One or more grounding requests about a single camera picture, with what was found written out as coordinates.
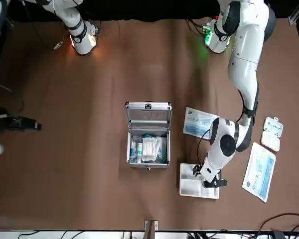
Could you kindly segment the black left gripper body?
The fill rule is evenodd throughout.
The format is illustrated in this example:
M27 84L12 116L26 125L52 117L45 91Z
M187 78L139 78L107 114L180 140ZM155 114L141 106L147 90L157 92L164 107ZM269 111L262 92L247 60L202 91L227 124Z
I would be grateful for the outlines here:
M211 182L208 182L207 180L203 181L203 187L204 188L218 188L220 187L220 180L221 180L221 175L217 174Z

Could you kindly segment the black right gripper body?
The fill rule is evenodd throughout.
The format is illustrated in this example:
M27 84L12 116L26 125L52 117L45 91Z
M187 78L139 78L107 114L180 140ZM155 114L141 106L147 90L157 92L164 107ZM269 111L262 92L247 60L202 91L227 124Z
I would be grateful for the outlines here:
M7 124L8 129L24 129L24 126L22 125L22 117L11 116L8 117L7 120L8 120L8 124Z

